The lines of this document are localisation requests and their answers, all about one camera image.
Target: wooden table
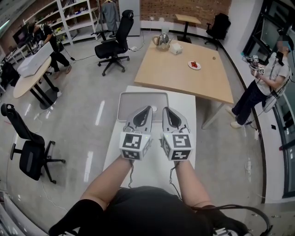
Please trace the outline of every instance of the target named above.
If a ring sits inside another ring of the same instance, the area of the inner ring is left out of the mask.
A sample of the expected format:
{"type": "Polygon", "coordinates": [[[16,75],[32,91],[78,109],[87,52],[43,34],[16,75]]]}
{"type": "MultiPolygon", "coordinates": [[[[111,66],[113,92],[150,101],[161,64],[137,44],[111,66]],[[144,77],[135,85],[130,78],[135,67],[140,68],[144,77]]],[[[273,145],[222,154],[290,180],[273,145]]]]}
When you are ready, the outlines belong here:
{"type": "MultiPolygon", "coordinates": [[[[126,92],[166,92],[168,95],[169,106],[176,109],[187,119],[190,133],[193,134],[194,138],[196,138],[197,121],[194,96],[136,86],[128,86],[126,92]]],[[[118,120],[116,121],[107,150],[103,170],[105,170],[120,155],[120,133],[123,131],[124,126],[125,123],[121,123],[118,120]]],[[[134,172],[132,174],[133,182],[131,186],[133,188],[140,186],[153,186],[162,188],[167,192],[176,195],[177,193],[175,189],[171,184],[169,184],[170,169],[174,167],[174,162],[168,160],[163,148],[161,148],[159,138],[162,132],[162,123],[152,124],[152,146],[149,148],[142,161],[134,161],[134,172]]],[[[193,168],[195,167],[195,152],[196,150],[193,149],[192,154],[189,157],[193,168]]],[[[179,183],[175,171],[172,172],[172,180],[179,191],[179,183]]],[[[129,181],[130,172],[125,177],[121,187],[128,188],[129,181]]]]}
{"type": "Polygon", "coordinates": [[[15,88],[13,90],[13,97],[19,98],[23,96],[26,92],[30,91],[39,101],[40,101],[40,108],[45,110],[49,108],[57,99],[57,94],[59,89],[55,87],[45,72],[47,71],[48,67],[51,63],[51,57],[48,57],[47,60],[40,66],[37,72],[28,77],[20,77],[15,88]],[[41,77],[44,77],[46,82],[49,84],[50,89],[46,92],[43,92],[42,89],[38,86],[38,81],[41,77]],[[37,90],[37,92],[43,97],[41,98],[34,90],[33,87],[37,90]]]}
{"type": "Polygon", "coordinates": [[[203,124],[202,128],[205,129],[224,104],[234,103],[230,83],[218,51],[176,40],[171,43],[176,42],[183,47],[183,52],[178,55],[161,52],[151,42],[134,82],[144,87],[221,102],[217,111],[203,124]],[[196,71],[189,68],[189,61],[196,61],[201,69],[196,71]]]}
{"type": "Polygon", "coordinates": [[[185,21],[183,37],[177,36],[177,39],[182,42],[192,43],[190,38],[186,37],[186,34],[188,32],[189,22],[195,23],[195,24],[201,24],[201,21],[199,21],[196,17],[190,17],[190,16],[186,16],[186,15],[175,14],[175,16],[176,16],[177,20],[185,21]]]}

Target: person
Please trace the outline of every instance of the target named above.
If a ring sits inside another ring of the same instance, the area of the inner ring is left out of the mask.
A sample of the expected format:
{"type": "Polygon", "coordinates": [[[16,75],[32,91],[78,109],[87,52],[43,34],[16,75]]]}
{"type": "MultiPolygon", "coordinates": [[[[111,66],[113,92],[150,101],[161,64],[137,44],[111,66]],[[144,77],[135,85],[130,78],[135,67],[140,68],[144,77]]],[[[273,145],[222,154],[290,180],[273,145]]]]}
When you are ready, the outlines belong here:
{"type": "Polygon", "coordinates": [[[68,213],[50,228],[49,235],[68,232],[79,236],[211,236],[215,229],[223,227],[241,236],[248,233],[243,223],[217,209],[196,212],[190,208],[214,207],[190,161],[175,164],[182,200],[156,187],[120,188],[131,165],[130,160],[119,156],[88,186],[68,213]]]}
{"type": "Polygon", "coordinates": [[[28,25],[28,32],[33,34],[34,40],[39,42],[40,40],[44,41],[44,44],[50,42],[53,53],[51,56],[51,66],[54,68],[54,72],[57,73],[56,78],[59,76],[60,70],[57,62],[60,62],[65,67],[65,73],[68,74],[71,71],[71,65],[69,61],[65,58],[63,54],[59,52],[59,48],[57,45],[57,39],[53,36],[53,31],[51,28],[46,24],[35,24],[30,23],[28,25]]]}
{"type": "Polygon", "coordinates": [[[277,41],[277,50],[278,53],[273,53],[270,56],[264,75],[251,69],[251,74],[255,76],[255,79],[234,108],[226,107],[226,111],[236,119],[236,121],[231,122],[231,127],[242,127],[246,123],[251,109],[256,104],[260,102],[265,104],[266,99],[273,96],[276,99],[286,89],[289,78],[292,76],[287,58],[288,54],[294,50],[292,39],[287,35],[281,35],[277,41]]]}

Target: concrete floor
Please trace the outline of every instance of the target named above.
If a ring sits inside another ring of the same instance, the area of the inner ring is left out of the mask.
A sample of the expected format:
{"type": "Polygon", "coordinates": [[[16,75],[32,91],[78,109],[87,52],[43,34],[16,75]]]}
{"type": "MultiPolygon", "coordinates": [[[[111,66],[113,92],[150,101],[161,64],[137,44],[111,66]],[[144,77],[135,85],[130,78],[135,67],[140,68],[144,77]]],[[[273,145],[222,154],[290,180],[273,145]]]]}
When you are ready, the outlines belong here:
{"type": "MultiPolygon", "coordinates": [[[[52,80],[62,91],[62,96],[52,109],[41,110],[38,100],[31,93],[14,99],[12,87],[2,96],[1,101],[13,104],[29,129],[43,136],[45,143],[49,140],[56,142],[52,157],[66,160],[65,165],[49,163],[51,175],[57,180],[56,185],[50,183],[45,174],[39,181],[30,179],[19,169],[18,154],[15,154],[13,160],[8,158],[12,143],[16,143],[17,148],[22,148],[24,140],[17,137],[8,119],[0,116],[0,189],[7,190],[15,204],[42,229],[48,230],[59,221],[66,214],[65,209],[69,210],[90,182],[102,172],[116,121],[119,95],[128,85],[133,85],[152,36],[159,34],[148,31],[143,33],[143,48],[137,52],[128,52],[130,61],[122,60],[125,73],[113,65],[103,77],[101,73],[106,64],[98,67],[99,59],[96,56],[71,62],[72,70],[68,75],[62,73],[57,80],[52,80]],[[103,100],[105,106],[99,125],[96,126],[96,117],[103,100]],[[93,159],[88,173],[86,162],[92,152],[93,159]]],[[[170,34],[170,37],[176,38],[176,35],[170,34]]],[[[191,39],[194,44],[214,48],[212,45],[205,46],[201,38],[191,39]]],[[[98,42],[89,40],[78,42],[73,47],[66,46],[66,49],[78,60],[94,55],[97,44],[98,42]]],[[[142,37],[128,38],[129,47],[139,48],[141,44],[142,37]]],[[[237,102],[243,93],[242,84],[223,50],[219,49],[219,53],[237,102]]],[[[41,87],[47,89],[48,85],[43,82],[41,87]]],[[[196,174],[215,205],[232,203],[255,206],[261,202],[258,195],[262,194],[260,141],[254,139],[254,129],[249,126],[245,129],[232,129],[230,122],[233,118],[225,110],[207,130],[202,130],[201,124],[206,114],[217,106],[217,103],[196,98],[196,174]],[[246,174],[248,159],[252,165],[251,182],[246,174]]],[[[240,210],[225,213],[241,221],[247,217],[246,212],[240,210]]]]}

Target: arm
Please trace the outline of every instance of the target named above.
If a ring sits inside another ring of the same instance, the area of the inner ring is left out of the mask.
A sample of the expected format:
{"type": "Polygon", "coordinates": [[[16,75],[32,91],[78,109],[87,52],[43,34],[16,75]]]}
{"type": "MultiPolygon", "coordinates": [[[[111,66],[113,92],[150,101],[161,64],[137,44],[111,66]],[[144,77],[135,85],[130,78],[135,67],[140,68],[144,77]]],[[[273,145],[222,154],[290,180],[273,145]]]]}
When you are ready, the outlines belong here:
{"type": "Polygon", "coordinates": [[[190,161],[180,161],[176,167],[183,202],[190,207],[212,205],[208,193],[195,174],[190,161]]]}
{"type": "Polygon", "coordinates": [[[277,89],[285,79],[285,77],[283,76],[277,76],[276,80],[273,81],[260,74],[258,74],[257,78],[264,81],[268,86],[272,87],[273,89],[277,89]]]}
{"type": "Polygon", "coordinates": [[[89,185],[81,200],[93,200],[105,210],[119,190],[130,168],[130,161],[119,156],[89,185]]]}
{"type": "Polygon", "coordinates": [[[44,40],[44,44],[46,44],[47,42],[49,42],[49,40],[52,38],[53,34],[47,35],[47,38],[44,40]]]}

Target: jeans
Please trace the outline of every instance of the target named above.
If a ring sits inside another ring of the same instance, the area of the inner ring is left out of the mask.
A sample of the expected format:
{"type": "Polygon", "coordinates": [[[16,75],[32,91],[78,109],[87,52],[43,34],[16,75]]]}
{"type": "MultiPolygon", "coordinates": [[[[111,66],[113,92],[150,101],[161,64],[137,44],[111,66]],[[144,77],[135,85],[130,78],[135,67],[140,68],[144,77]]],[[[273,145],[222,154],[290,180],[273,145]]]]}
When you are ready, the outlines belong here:
{"type": "Polygon", "coordinates": [[[54,72],[59,71],[59,66],[57,65],[57,62],[60,62],[64,66],[69,66],[70,65],[69,61],[60,52],[53,52],[50,56],[51,56],[50,65],[54,68],[54,72]]]}
{"type": "Polygon", "coordinates": [[[255,80],[250,83],[236,106],[231,110],[236,115],[238,124],[243,125],[247,121],[251,109],[258,103],[265,101],[267,98],[258,88],[255,80]]]}

